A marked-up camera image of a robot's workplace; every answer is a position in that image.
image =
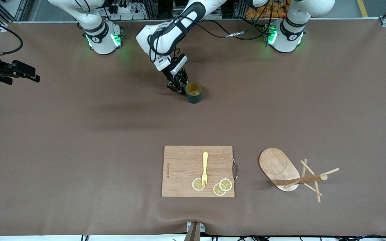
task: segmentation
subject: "bamboo cutting board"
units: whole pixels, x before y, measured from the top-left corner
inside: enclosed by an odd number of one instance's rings
[[[192,182],[203,173],[202,154],[208,152],[208,184],[196,191]],[[232,182],[232,189],[222,198],[235,197],[232,146],[165,146],[162,197],[218,197],[213,187],[223,178]]]

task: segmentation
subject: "gray floor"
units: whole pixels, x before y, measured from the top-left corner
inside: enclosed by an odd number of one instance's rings
[[[37,3],[38,11],[32,16],[32,21],[75,21],[71,15],[47,0],[37,0]]]
[[[357,0],[335,0],[334,6],[323,18],[361,18]]]
[[[386,0],[363,0],[369,17],[379,17],[386,11]]]

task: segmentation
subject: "wooden stand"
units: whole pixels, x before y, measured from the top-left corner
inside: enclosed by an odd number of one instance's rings
[[[328,175],[339,171],[339,168],[317,175],[309,168],[306,164],[307,162],[308,159],[300,161],[303,165],[302,176],[300,177],[299,172],[294,167],[291,160],[288,159],[285,153],[277,148],[264,150],[259,158],[260,168],[277,188],[289,192],[296,189],[299,184],[303,184],[317,194],[317,200],[320,203],[323,194],[320,193],[318,182],[327,180]],[[306,170],[308,170],[312,176],[305,177]],[[315,188],[307,184],[312,182],[314,183]]]

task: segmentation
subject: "lemon slice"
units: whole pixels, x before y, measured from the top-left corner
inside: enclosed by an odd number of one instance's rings
[[[204,186],[202,186],[202,179],[200,178],[196,178],[195,180],[193,180],[192,187],[196,191],[202,191],[205,188]]]
[[[226,193],[225,191],[223,191],[223,190],[220,189],[218,183],[217,183],[216,185],[214,185],[213,190],[214,190],[214,194],[217,195],[217,196],[219,196],[219,197],[223,196],[223,195]]]
[[[227,178],[221,179],[218,185],[219,185],[220,189],[224,192],[230,191],[232,189],[232,186],[233,186],[231,180],[229,180]]]

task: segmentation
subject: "oval wooden board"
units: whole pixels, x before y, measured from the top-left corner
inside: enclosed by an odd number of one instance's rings
[[[296,189],[296,184],[289,188],[285,185],[291,183],[291,179],[300,178],[299,171],[283,151],[278,148],[268,148],[260,154],[259,165],[266,177],[280,190],[289,192]]]

